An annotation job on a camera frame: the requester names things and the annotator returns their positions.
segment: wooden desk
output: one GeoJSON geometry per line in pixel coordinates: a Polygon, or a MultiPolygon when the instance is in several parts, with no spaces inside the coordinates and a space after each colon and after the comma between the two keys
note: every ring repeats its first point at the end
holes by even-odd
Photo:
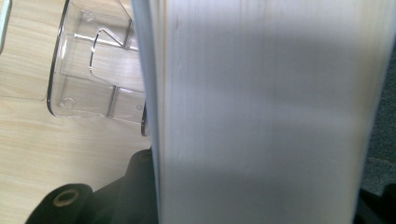
{"type": "MultiPolygon", "coordinates": [[[[38,7],[37,4],[43,1],[23,3],[38,7]]],[[[54,27],[37,32],[38,37],[55,42],[56,35],[47,33],[57,30],[63,5],[64,0],[44,5],[46,10],[56,10],[53,13],[54,27]]],[[[7,39],[6,48],[13,42],[19,40],[7,39]]],[[[41,63],[51,60],[53,47],[40,48],[41,56],[35,56],[35,59],[41,63]]],[[[7,50],[5,53],[13,55],[14,52],[7,50]]],[[[43,70],[39,74],[47,76],[50,64],[45,63],[47,67],[42,67],[41,63],[35,66],[43,70]]],[[[1,68],[10,74],[20,68],[27,69],[23,65],[20,62],[19,66],[6,67],[9,63],[5,63],[1,68]]],[[[20,77],[15,80],[28,81],[20,77]]],[[[45,90],[30,96],[42,99],[40,94],[44,96],[45,90]]],[[[139,125],[114,119],[55,118],[43,100],[0,97],[0,223],[25,222],[44,196],[61,185],[85,183],[94,190],[105,186],[124,175],[130,157],[137,150],[149,146],[149,138],[140,135],[139,125]]]]}

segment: transparent plastic part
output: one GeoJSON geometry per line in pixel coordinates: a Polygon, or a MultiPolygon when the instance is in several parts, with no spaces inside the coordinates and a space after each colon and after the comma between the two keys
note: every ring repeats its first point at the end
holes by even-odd
{"type": "Polygon", "coordinates": [[[48,107],[58,117],[147,123],[134,23],[120,1],[66,1],[48,107]]]}

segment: white paper stack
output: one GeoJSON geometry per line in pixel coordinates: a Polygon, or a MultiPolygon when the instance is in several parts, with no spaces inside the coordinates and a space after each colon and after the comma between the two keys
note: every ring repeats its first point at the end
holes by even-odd
{"type": "Polygon", "coordinates": [[[161,223],[351,223],[396,2],[133,3],[161,223]]]}

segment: clear plastic container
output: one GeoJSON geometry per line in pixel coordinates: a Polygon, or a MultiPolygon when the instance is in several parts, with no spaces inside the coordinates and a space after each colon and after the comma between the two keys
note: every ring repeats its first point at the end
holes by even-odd
{"type": "MultiPolygon", "coordinates": [[[[146,123],[134,23],[120,1],[66,1],[49,78],[48,108],[58,117],[146,123]]],[[[148,130],[142,127],[142,133],[147,135],[148,130]]]]}

